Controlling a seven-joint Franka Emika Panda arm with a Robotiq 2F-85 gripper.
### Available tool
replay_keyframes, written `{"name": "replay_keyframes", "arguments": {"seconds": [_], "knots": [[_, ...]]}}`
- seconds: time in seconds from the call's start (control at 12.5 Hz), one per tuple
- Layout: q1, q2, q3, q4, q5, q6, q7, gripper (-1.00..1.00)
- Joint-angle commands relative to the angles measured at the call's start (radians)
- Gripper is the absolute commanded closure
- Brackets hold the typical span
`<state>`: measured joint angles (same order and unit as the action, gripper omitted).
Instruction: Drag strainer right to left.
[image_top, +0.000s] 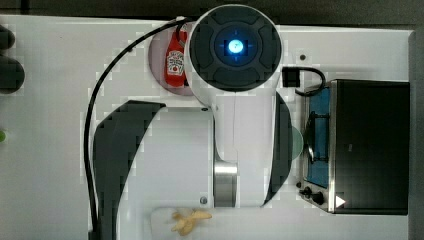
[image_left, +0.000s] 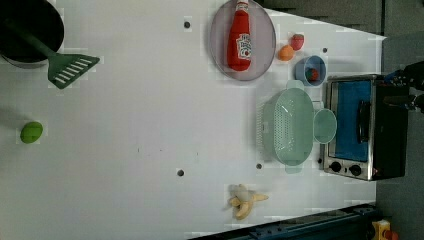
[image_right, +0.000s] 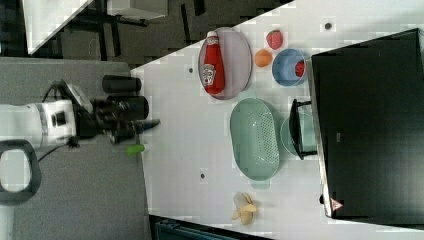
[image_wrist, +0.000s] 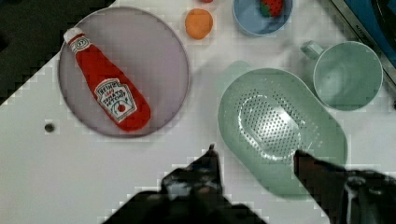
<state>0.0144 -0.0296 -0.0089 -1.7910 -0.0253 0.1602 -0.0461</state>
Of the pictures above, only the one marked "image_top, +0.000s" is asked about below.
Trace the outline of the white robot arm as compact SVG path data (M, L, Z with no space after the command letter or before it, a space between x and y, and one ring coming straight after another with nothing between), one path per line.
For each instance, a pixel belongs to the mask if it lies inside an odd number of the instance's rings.
M275 24L249 6L216 7L192 25L183 59L194 106L129 100L97 126L91 240L159 240L159 209L262 207L286 181L292 124Z

